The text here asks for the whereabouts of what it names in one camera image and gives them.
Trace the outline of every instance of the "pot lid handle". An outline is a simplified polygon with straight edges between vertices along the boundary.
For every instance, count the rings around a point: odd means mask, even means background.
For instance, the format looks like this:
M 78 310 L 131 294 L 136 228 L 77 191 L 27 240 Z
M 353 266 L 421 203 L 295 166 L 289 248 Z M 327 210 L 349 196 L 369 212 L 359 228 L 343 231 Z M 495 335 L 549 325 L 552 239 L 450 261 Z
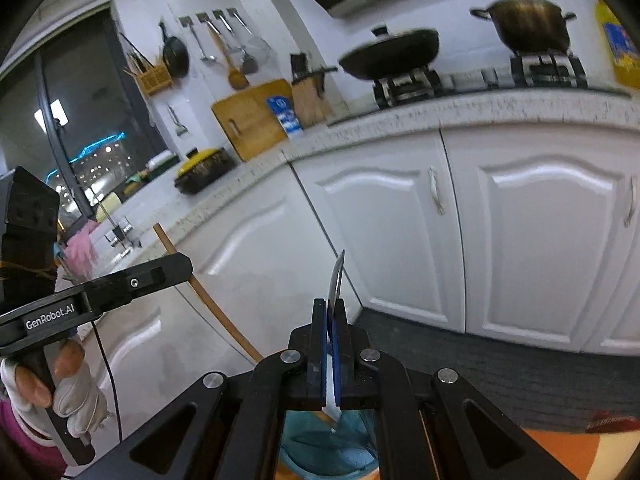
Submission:
M 386 25 L 378 25 L 377 27 L 372 28 L 371 31 L 377 38 L 389 35 L 389 30 L 386 28 Z

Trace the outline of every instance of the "yellow casserole lid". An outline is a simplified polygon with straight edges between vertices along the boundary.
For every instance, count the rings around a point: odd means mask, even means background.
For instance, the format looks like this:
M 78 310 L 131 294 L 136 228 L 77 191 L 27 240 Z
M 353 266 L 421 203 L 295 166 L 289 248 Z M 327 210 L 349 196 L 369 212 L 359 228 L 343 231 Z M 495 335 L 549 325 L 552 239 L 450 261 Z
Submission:
M 180 166 L 178 170 L 178 176 L 183 176 L 187 171 L 193 168 L 199 162 L 202 162 L 204 159 L 210 157 L 211 155 L 219 152 L 219 148 L 209 148 L 208 150 L 204 150 L 199 152 L 197 148 L 193 148 L 189 153 L 187 153 L 188 160 Z

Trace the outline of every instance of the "hand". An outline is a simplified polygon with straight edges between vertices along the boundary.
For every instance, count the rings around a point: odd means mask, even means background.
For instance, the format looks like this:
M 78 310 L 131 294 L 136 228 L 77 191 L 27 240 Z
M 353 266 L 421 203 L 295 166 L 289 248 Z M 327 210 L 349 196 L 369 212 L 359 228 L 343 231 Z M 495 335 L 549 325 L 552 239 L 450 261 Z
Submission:
M 92 432 L 107 417 L 107 401 L 84 362 L 84 349 L 76 340 L 61 347 L 53 365 L 60 380 L 53 396 L 27 368 L 9 359 L 0 364 L 0 378 L 14 409 L 14 415 L 31 440 L 50 446 L 50 436 L 35 406 L 53 406 L 57 415 L 68 418 L 66 427 L 73 437 Z

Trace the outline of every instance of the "cooking oil bottle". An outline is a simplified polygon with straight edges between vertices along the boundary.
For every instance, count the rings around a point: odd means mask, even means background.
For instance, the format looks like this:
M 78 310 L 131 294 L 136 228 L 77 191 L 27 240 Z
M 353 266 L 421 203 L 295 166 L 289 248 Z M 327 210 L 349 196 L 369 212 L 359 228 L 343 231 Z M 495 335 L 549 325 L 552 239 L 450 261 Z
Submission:
M 607 38 L 616 79 L 620 84 L 640 89 L 640 53 L 603 0 L 596 3 L 596 20 Z

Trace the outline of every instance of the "gas stove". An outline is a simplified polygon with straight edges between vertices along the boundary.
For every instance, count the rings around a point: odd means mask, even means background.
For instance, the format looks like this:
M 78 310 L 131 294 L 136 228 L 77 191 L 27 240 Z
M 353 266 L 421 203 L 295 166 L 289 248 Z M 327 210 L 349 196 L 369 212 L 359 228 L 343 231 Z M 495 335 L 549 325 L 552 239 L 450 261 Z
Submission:
M 403 76 L 374 81 L 375 105 L 337 116 L 328 125 L 364 117 L 387 108 L 442 97 L 529 88 L 574 89 L 630 97 L 619 88 L 588 79 L 582 63 L 573 54 L 513 56 L 509 66 L 445 75 L 423 67 Z

